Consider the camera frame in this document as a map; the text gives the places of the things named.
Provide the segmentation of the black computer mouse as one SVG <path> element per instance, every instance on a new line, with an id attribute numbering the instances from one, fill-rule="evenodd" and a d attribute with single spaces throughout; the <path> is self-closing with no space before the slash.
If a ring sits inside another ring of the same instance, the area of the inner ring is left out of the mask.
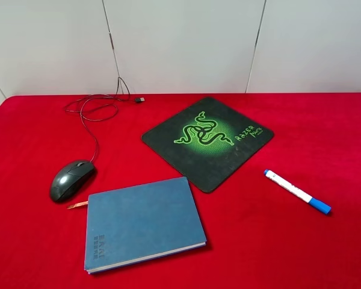
<path id="1" fill-rule="evenodd" d="M 77 160 L 64 166 L 52 181 L 49 196 L 55 203 L 74 196 L 93 176 L 96 169 L 91 161 Z"/>

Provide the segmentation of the white blue marker pen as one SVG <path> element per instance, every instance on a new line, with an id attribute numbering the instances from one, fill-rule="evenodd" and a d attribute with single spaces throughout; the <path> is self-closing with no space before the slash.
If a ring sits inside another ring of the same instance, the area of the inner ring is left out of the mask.
<path id="1" fill-rule="evenodd" d="M 264 175 L 268 179 L 272 180 L 273 182 L 275 182 L 276 184 L 278 184 L 279 186 L 281 186 L 285 190 L 289 191 L 290 193 L 292 193 L 293 195 L 295 195 L 299 199 L 303 200 L 304 202 L 306 202 L 310 206 L 314 207 L 318 211 L 322 212 L 323 214 L 327 215 L 327 214 L 330 213 L 332 208 L 329 205 L 325 204 L 324 202 L 322 202 L 322 201 L 320 201 L 318 199 L 315 199 L 314 197 L 307 194 L 303 190 L 299 189 L 295 185 L 291 184 L 290 182 L 288 182 L 287 180 L 285 180 L 281 176 L 277 175 L 273 171 L 267 169 L 267 170 L 264 171 Z"/>

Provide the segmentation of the blue hardcover notebook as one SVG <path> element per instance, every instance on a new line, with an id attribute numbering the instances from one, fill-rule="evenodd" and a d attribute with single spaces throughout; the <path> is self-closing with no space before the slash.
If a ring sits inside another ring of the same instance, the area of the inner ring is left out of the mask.
<path id="1" fill-rule="evenodd" d="M 89 274 L 205 244 L 185 177 L 88 197 L 84 269 Z"/>

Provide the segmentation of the black green Razer mousepad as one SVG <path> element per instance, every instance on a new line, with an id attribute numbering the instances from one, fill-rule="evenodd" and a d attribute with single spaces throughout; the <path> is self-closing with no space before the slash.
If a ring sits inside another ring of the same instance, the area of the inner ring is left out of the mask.
<path id="1" fill-rule="evenodd" d="M 205 97 L 141 139 L 204 193 L 211 193 L 274 136 L 233 108 Z"/>

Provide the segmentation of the orange ribbon bookmark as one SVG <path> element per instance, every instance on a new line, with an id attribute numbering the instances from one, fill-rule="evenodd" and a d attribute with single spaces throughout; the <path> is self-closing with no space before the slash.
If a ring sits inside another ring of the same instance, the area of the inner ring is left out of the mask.
<path id="1" fill-rule="evenodd" d="M 76 204 L 73 204 L 73 205 L 69 205 L 67 207 L 68 210 L 71 210 L 71 209 L 74 209 L 74 208 L 79 208 L 79 207 L 84 207 L 84 206 L 87 206 L 88 205 L 88 201 L 85 201 L 85 202 L 79 202 L 79 203 L 76 203 Z"/>

